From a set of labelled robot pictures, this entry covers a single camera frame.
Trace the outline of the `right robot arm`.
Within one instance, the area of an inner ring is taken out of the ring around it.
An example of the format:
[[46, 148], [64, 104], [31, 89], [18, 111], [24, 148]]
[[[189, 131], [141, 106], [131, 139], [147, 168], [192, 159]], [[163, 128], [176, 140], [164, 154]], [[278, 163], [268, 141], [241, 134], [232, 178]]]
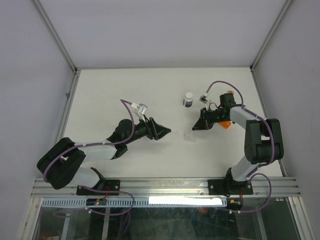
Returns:
[[205, 104], [200, 116], [192, 127], [194, 131], [210, 130], [214, 124], [232, 122], [245, 130], [244, 156], [229, 168], [222, 179], [208, 180], [210, 195], [251, 195], [252, 176], [261, 167], [270, 165], [284, 156], [284, 145], [280, 121], [276, 118], [264, 119], [243, 104], [237, 104], [232, 93], [220, 97], [220, 105], [211, 109], [208, 94], [200, 97]]

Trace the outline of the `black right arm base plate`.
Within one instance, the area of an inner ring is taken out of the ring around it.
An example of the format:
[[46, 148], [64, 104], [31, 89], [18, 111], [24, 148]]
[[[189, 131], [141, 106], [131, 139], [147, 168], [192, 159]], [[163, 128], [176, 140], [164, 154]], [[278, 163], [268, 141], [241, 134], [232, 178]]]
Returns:
[[209, 179], [207, 181], [209, 195], [253, 195], [253, 188], [247, 181], [233, 181], [222, 179]]

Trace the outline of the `clear pill organizer box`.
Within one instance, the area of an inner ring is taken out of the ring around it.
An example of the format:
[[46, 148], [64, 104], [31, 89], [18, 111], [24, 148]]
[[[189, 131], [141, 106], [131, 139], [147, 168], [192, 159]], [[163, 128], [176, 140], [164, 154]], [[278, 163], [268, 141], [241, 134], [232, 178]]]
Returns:
[[185, 132], [184, 133], [184, 140], [185, 141], [189, 141], [189, 142], [195, 142], [196, 139], [193, 137], [193, 133], [192, 132]]

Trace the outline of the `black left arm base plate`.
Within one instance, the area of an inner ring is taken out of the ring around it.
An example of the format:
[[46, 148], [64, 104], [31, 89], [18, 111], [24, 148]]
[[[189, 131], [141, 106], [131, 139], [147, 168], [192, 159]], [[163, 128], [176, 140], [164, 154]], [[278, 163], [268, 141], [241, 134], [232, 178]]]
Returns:
[[103, 179], [94, 187], [78, 186], [76, 190], [77, 196], [118, 196], [120, 191], [119, 179]]

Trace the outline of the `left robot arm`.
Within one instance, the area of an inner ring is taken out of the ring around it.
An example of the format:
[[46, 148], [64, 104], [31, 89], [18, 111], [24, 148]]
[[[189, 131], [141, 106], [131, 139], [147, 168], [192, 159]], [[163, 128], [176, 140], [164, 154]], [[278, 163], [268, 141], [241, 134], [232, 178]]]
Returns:
[[138, 124], [123, 119], [112, 135], [98, 144], [77, 145], [69, 137], [60, 139], [36, 167], [55, 190], [78, 185], [97, 195], [110, 189], [108, 182], [95, 167], [83, 168], [82, 164], [118, 159], [128, 151], [128, 144], [144, 137], [158, 141], [170, 132], [170, 128], [156, 123], [152, 117]]

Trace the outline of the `orange pill organizer box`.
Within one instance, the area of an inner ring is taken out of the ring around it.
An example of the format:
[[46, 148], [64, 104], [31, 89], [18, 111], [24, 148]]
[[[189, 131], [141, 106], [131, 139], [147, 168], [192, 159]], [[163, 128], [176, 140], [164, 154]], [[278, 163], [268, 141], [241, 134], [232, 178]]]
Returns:
[[231, 125], [232, 122], [231, 121], [222, 121], [219, 123], [223, 128], [228, 129]]

